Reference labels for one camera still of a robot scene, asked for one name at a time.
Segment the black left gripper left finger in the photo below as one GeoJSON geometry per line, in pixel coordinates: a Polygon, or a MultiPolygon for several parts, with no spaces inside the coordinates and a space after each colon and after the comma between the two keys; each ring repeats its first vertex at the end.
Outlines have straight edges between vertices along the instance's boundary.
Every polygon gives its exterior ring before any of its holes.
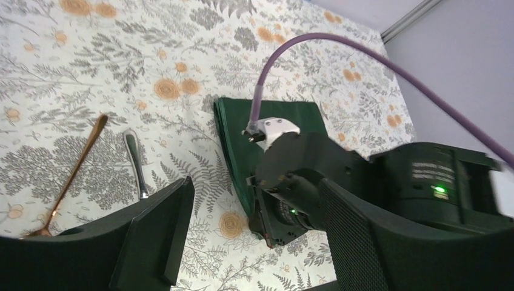
{"type": "Polygon", "coordinates": [[[56,236],[1,238],[2,290],[170,290],[177,285],[191,177],[56,236]]]}

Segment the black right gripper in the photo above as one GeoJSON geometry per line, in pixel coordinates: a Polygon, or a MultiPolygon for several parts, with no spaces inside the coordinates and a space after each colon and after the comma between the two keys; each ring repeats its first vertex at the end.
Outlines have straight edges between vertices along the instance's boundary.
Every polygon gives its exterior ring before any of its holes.
{"type": "Polygon", "coordinates": [[[364,196],[371,165],[317,132],[285,133],[264,152],[247,184],[255,193],[250,230],[268,247],[284,246],[310,230],[325,229],[318,186],[328,179],[364,196]]]}

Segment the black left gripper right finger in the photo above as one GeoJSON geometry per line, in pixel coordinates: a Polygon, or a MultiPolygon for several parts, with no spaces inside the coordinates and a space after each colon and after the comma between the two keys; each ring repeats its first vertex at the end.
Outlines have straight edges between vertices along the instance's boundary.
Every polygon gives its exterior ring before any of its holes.
{"type": "Polygon", "coordinates": [[[383,210],[328,179],[323,223],[340,290],[512,290],[513,230],[468,235],[383,210]]]}

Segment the dark green cloth napkin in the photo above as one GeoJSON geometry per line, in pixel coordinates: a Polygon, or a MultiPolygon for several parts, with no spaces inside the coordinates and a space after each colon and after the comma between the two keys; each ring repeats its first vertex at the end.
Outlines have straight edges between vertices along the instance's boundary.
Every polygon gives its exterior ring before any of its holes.
{"type": "MultiPolygon", "coordinates": [[[[255,194],[247,185],[263,154],[260,146],[250,143],[241,132],[249,121],[252,101],[220,97],[213,102],[216,129],[232,183],[245,214],[250,217],[255,211],[255,194]]],[[[263,101],[261,118],[285,118],[296,124],[302,132],[318,132],[327,136],[327,129],[319,107],[305,101],[263,101]]]]}

